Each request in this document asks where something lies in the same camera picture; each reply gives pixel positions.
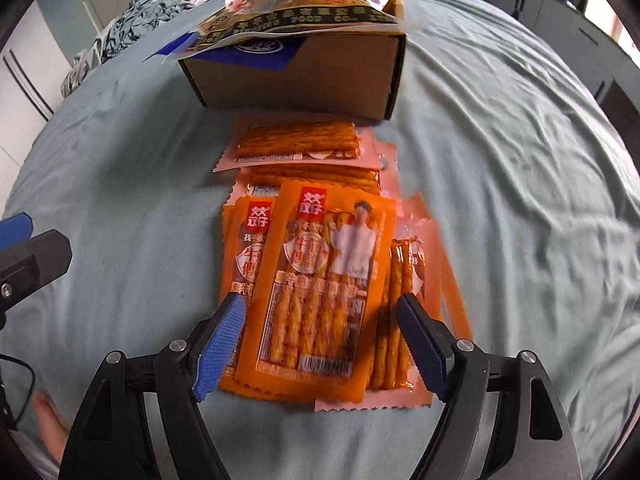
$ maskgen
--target cabinet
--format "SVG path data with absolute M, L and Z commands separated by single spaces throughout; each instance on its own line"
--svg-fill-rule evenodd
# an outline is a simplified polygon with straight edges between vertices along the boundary
M 600 102 L 625 53 L 593 23 L 558 0 L 543 0 L 533 32 L 545 40 Z
M 489 0 L 489 3 L 516 18 L 529 30 L 533 30 L 542 0 Z
M 0 52 L 0 215 L 33 141 L 63 101 L 69 68 L 34 2 Z

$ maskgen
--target blue gripper pad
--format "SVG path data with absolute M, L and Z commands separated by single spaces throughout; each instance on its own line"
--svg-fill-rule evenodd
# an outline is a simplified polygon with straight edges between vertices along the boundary
M 0 252 L 31 238 L 33 221 L 27 213 L 20 213 L 0 222 Z
M 196 380 L 192 387 L 198 402 L 202 402 L 207 394 L 218 388 L 229 356 L 242 332 L 245 317 L 244 298 L 240 294 L 230 293 L 205 329 L 203 337 L 213 328 L 198 357 Z
M 439 326 L 444 327 L 444 324 L 431 319 L 413 294 L 404 294 L 398 299 L 396 318 L 424 385 L 442 402 L 447 402 L 451 393 L 449 374 L 453 370 L 454 354 L 439 332 Z

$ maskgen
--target light blue bedsheet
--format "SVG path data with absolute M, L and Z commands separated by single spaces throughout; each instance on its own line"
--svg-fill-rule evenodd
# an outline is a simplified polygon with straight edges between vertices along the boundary
M 479 0 L 405 3 L 398 102 L 376 133 L 398 144 L 404 194 L 420 191 L 441 222 L 477 343 L 537 352 L 592 478 L 640 391 L 638 173 L 588 91 L 526 28 Z M 221 4 L 98 68 L 39 135 L 8 200 L 5 216 L 26 211 L 36 233 L 59 229 L 73 247 L 68 274 L 9 311 L 0 336 L 69 422 L 107 352 L 156 352 L 215 308 L 234 176 L 210 170 L 236 112 L 202 108 L 175 62 L 143 60 Z M 28 377 L 2 371 L 18 404 Z M 411 475 L 441 407 L 313 413 L 219 392 L 201 409 L 234 479 L 375 480 Z M 33 413 L 24 430 L 36 433 Z

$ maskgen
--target brand logo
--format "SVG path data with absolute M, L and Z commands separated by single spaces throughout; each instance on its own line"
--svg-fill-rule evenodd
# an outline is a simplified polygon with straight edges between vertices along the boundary
M 271 202 L 251 200 L 246 218 L 246 230 L 250 233 L 265 233 L 271 221 Z
M 326 199 L 326 189 L 305 186 L 300 192 L 298 202 L 298 216 L 310 217 L 309 220 L 319 219 L 322 221 L 324 212 L 324 200 Z
M 284 44 L 279 40 L 264 40 L 253 38 L 234 45 L 236 50 L 248 54 L 273 54 L 284 48 Z

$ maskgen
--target black mount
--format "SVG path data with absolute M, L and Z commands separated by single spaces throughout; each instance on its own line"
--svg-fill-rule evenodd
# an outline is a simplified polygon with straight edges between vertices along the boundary
M 198 359 L 237 294 L 199 322 L 187 340 L 158 354 L 127 359 L 110 352 L 80 405 L 60 465 L 60 480 L 159 480 L 144 393 L 155 393 L 164 433 L 180 480 L 229 480 L 207 431 L 193 385 Z
M 66 274 L 71 245 L 52 229 L 0 252 L 0 330 L 5 312 L 36 290 Z
M 462 478 L 487 392 L 499 397 L 482 479 L 582 478 L 566 415 L 533 352 L 502 357 L 456 341 L 413 294 L 398 300 L 396 317 L 425 386 L 445 403 L 412 480 Z

